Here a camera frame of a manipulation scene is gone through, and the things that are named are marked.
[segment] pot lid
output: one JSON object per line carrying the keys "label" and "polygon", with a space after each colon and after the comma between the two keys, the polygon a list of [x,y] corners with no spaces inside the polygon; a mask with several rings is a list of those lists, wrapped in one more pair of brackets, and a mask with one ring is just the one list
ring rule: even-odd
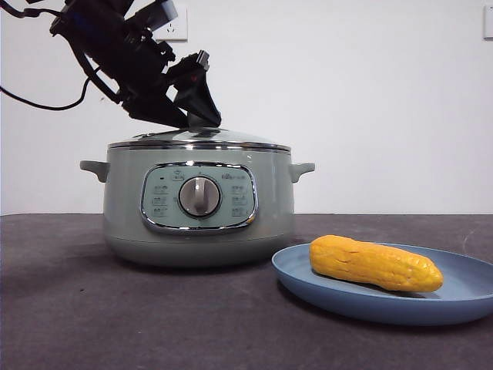
{"label": "pot lid", "polygon": [[262,137],[212,127],[178,129],[165,133],[144,133],[120,143],[109,144],[109,148],[146,149],[151,146],[162,147],[163,149],[171,146],[187,146],[187,149],[234,149],[239,147],[291,151],[288,146],[272,143]]}

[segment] power outlet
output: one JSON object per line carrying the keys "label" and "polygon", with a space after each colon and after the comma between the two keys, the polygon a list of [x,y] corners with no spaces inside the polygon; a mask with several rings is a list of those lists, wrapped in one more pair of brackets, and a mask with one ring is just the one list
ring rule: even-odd
{"label": "power outlet", "polygon": [[154,31],[153,36],[157,41],[186,41],[188,39],[188,7],[175,4],[175,8],[178,17]]}
{"label": "power outlet", "polygon": [[483,38],[493,41],[493,4],[485,5],[485,34]]}

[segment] control panel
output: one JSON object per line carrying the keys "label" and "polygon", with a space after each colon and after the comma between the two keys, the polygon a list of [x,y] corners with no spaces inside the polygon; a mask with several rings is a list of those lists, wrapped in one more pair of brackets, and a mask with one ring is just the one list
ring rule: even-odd
{"label": "control panel", "polygon": [[158,230],[211,230],[250,224],[257,212],[251,172],[225,163],[164,163],[146,175],[145,222]]}

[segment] electric cooker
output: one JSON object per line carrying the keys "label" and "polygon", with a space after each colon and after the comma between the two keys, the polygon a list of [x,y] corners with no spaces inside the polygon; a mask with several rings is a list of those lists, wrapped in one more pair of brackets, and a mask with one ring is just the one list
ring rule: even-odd
{"label": "electric cooker", "polygon": [[290,245],[293,183],[313,163],[227,129],[149,133],[109,144],[80,167],[105,183],[104,236],[122,258],[206,267],[270,257]]}

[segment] pot base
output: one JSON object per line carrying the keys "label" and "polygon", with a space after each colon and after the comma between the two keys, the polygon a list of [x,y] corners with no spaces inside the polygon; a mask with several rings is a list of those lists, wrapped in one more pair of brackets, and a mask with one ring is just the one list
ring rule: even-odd
{"label": "pot base", "polygon": [[119,239],[105,236],[119,257],[163,267],[218,267],[270,258],[290,246],[291,235],[281,234],[252,240],[215,243],[166,243]]}

